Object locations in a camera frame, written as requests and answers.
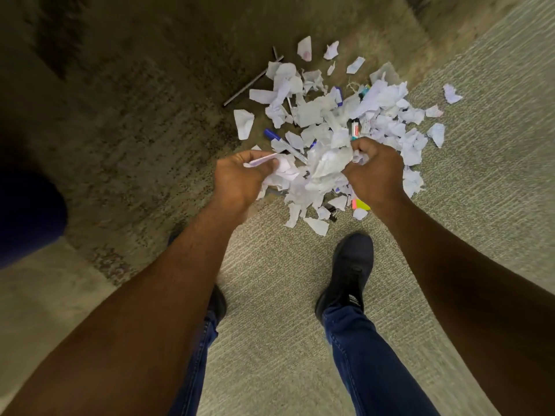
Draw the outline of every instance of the right hand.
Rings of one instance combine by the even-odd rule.
[[[362,166],[351,162],[343,170],[358,198],[374,212],[408,200],[403,190],[403,159],[394,148],[368,137],[356,139],[351,145],[370,158]]]

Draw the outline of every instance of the beige carpet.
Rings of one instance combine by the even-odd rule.
[[[555,0],[526,0],[464,55],[430,75],[416,105],[446,106],[443,149],[425,149],[416,202],[510,269],[555,291]],[[274,202],[236,231],[221,271],[229,315],[209,352],[202,415],[353,414],[312,314],[331,252],[350,231],[375,240],[367,315],[444,415],[494,415],[434,319],[396,244],[375,218],[341,215],[327,237],[283,226]]]

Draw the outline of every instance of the pile of torn paper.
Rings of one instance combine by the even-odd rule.
[[[325,59],[331,60],[338,55],[338,44],[336,41],[328,46]],[[299,55],[307,62],[311,60],[310,38],[299,44]],[[356,73],[364,60],[358,57],[346,72]],[[403,188],[409,197],[422,189],[424,181],[420,173],[411,167],[421,163],[422,150],[428,138],[437,147],[443,145],[445,127],[435,123],[425,133],[415,127],[407,131],[406,127],[409,124],[420,125],[425,117],[439,118],[443,111],[437,105],[428,109],[412,106],[405,99],[408,94],[406,82],[388,83],[388,67],[392,70],[391,64],[386,64],[370,76],[371,85],[359,86],[346,99],[343,99],[339,88],[328,90],[320,70],[299,73],[292,63],[269,63],[267,77],[274,81],[274,90],[250,90],[252,100],[267,105],[266,115],[276,129],[286,122],[295,123],[303,129],[300,135],[288,131],[285,135],[287,142],[272,140],[271,146],[276,152],[273,155],[245,164],[256,166],[274,157],[279,160],[277,170],[264,181],[259,198],[265,195],[268,186],[286,192],[285,202],[290,211],[286,226],[295,227],[301,217],[316,233],[325,236],[329,227],[325,220],[329,219],[330,212],[323,207],[324,195],[328,192],[338,195],[328,204],[342,211],[355,204],[356,193],[341,172],[351,161],[363,164],[368,160],[364,153],[351,148],[351,140],[358,136],[371,138],[399,152],[405,164]],[[328,75],[334,68],[335,62],[328,69]],[[450,104],[462,98],[451,85],[445,85],[444,90]],[[313,100],[305,100],[304,96],[309,91],[323,94]],[[235,112],[239,136],[244,139],[252,127],[254,116],[244,110]],[[357,133],[350,131],[355,126]],[[298,157],[299,153],[305,154],[305,150],[306,166],[297,167],[295,157],[290,153]],[[317,218],[306,216],[309,207],[315,210]],[[356,208],[353,213],[359,220],[366,215],[367,208]]]

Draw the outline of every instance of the left hand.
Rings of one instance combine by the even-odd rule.
[[[254,203],[260,192],[262,181],[274,172],[278,160],[272,159],[254,168],[246,168],[243,164],[272,153],[245,150],[218,160],[214,172],[212,202],[216,202],[219,207],[236,214],[244,221],[249,206]]]

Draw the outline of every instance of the metal rod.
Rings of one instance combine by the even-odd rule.
[[[281,55],[280,58],[277,58],[276,61],[280,62],[282,59],[283,59],[283,55]],[[229,103],[231,103],[233,99],[235,99],[241,93],[243,93],[245,90],[247,90],[249,87],[251,87],[254,83],[257,82],[257,80],[260,80],[262,78],[262,76],[264,76],[266,74],[267,71],[268,71],[268,68],[266,67],[266,69],[263,72],[261,72],[258,76],[254,77],[254,79],[251,80],[250,82],[248,82],[246,85],[244,85],[243,88],[241,90],[239,90],[235,95],[233,95],[232,97],[227,99],[224,102],[224,106],[227,106]]]

